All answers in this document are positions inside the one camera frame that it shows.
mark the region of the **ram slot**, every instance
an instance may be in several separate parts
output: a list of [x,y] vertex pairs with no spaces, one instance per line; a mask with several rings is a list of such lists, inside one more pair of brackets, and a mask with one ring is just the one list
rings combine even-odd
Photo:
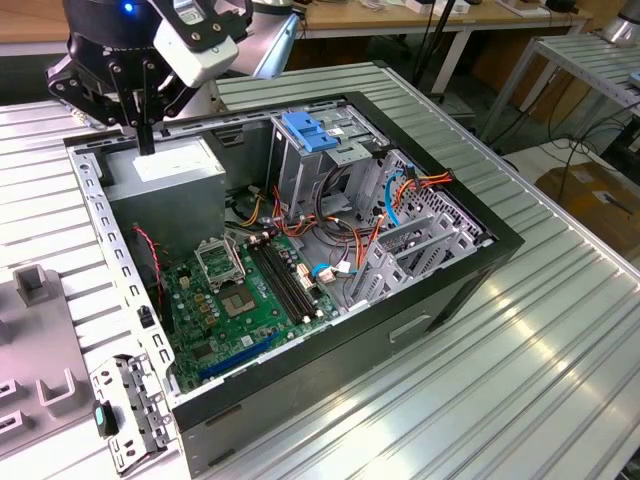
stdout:
[[298,325],[303,323],[304,317],[311,318],[313,305],[275,250],[269,245],[257,245],[249,252],[291,321]]
[[304,293],[302,286],[298,283],[297,280],[293,278],[293,275],[287,268],[284,260],[278,255],[275,249],[271,246],[266,247],[267,259],[273,265],[273,267],[278,271],[280,278],[286,283],[286,288],[290,292],[291,295],[294,296],[297,304],[302,308],[305,315],[311,318],[314,315],[314,308],[309,301],[309,298]]

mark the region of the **chip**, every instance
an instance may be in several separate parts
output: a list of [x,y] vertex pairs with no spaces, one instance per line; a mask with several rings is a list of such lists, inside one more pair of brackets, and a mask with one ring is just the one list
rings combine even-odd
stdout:
[[209,345],[208,343],[205,343],[204,345],[200,345],[199,347],[195,347],[193,349],[193,354],[198,360],[206,357],[207,355],[211,355],[212,353],[213,348],[211,348],[211,345]]
[[218,294],[218,298],[227,314],[232,318],[256,308],[251,291],[244,284],[225,288]]

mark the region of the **motherboard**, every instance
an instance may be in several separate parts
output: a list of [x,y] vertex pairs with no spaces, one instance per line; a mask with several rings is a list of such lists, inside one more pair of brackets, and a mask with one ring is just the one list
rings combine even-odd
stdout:
[[165,270],[170,309],[163,309],[163,326],[181,391],[338,316],[335,302],[308,272],[282,234],[242,245],[225,237]]

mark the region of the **metal table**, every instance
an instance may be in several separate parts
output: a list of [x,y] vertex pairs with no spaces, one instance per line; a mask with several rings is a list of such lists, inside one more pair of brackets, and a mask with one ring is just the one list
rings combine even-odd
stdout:
[[[557,68],[566,70],[602,94],[601,100],[597,101],[591,112],[585,116],[586,122],[580,131],[585,131],[593,122],[595,114],[607,98],[623,108],[640,105],[640,89],[628,80],[630,73],[640,71],[640,45],[619,48],[593,34],[534,38],[529,42],[491,107],[489,117],[480,133],[483,141],[487,140],[536,54],[548,59],[549,64],[522,104],[523,110],[540,95]],[[640,114],[640,106],[634,106],[629,111]]]
[[[522,235],[457,317],[203,478],[612,478],[640,444],[640,275],[389,69],[224,81],[232,109],[361,90]],[[89,369],[137,346],[62,148],[54,102],[0,109],[0,276],[63,277]],[[115,478],[87,418],[3,478]],[[187,478],[178,452],[133,478]]]

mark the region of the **blue drive bracket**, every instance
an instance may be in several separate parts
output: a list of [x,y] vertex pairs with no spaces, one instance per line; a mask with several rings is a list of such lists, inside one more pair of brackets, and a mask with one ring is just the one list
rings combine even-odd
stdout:
[[283,113],[282,121],[289,131],[302,142],[307,152],[320,152],[338,146],[332,137],[307,112]]

